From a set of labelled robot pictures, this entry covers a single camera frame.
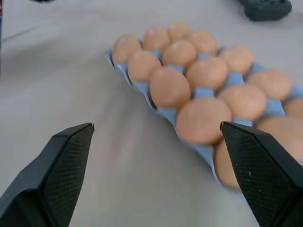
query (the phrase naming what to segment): egg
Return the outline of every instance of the egg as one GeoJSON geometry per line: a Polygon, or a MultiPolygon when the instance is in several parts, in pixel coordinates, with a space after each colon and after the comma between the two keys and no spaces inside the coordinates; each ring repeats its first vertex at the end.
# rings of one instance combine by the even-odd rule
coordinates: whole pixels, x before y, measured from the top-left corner
{"type": "Polygon", "coordinates": [[[227,62],[230,71],[241,73],[243,76],[249,73],[255,60],[253,52],[241,45],[234,45],[222,51],[219,57],[227,62]]]}
{"type": "Polygon", "coordinates": [[[138,51],[128,60],[128,77],[132,83],[149,82],[152,71],[161,67],[159,59],[150,51],[138,51]]]}
{"type": "Polygon", "coordinates": [[[178,113],[176,130],[187,143],[213,144],[222,138],[220,123],[230,121],[232,114],[220,99],[193,99],[178,113]]]}
{"type": "Polygon", "coordinates": [[[210,32],[189,32],[184,35],[183,39],[190,41],[195,46],[198,53],[216,55],[218,52],[218,43],[210,32]]]}
{"type": "Polygon", "coordinates": [[[284,104],[288,117],[303,119],[303,98],[295,98],[284,104]]]}
{"type": "Polygon", "coordinates": [[[163,67],[153,71],[150,81],[151,99],[156,107],[180,109],[190,100],[190,88],[177,69],[163,67]]]}
{"type": "Polygon", "coordinates": [[[186,70],[196,60],[196,49],[191,42],[186,40],[176,41],[164,52],[163,65],[181,65],[186,70]]]}
{"type": "Polygon", "coordinates": [[[141,44],[134,35],[123,35],[114,43],[112,58],[114,64],[127,64],[130,55],[142,50],[141,44]]]}
{"type": "Polygon", "coordinates": [[[217,57],[211,57],[196,61],[186,73],[191,89],[196,87],[219,90],[225,83],[228,67],[225,61],[217,57]]]}
{"type": "Polygon", "coordinates": [[[241,192],[225,140],[214,149],[214,168],[218,179],[224,186],[241,192]]]}
{"type": "Polygon", "coordinates": [[[259,87],[268,98],[284,100],[292,89],[290,76],[278,69],[260,70],[249,76],[247,84],[259,87]]]}
{"type": "Polygon", "coordinates": [[[223,89],[217,97],[228,105],[233,117],[250,121],[258,119],[267,106],[265,94],[253,85],[232,85],[223,89]]]}
{"type": "Polygon", "coordinates": [[[153,27],[145,33],[142,48],[149,51],[157,50],[163,54],[169,44],[167,31],[161,27],[153,27]]]}
{"type": "Polygon", "coordinates": [[[274,116],[261,121],[257,128],[271,134],[298,163],[303,165],[303,120],[274,116]]]}
{"type": "Polygon", "coordinates": [[[183,36],[190,31],[190,27],[184,22],[173,22],[167,28],[167,33],[171,42],[181,40],[183,36]]]}

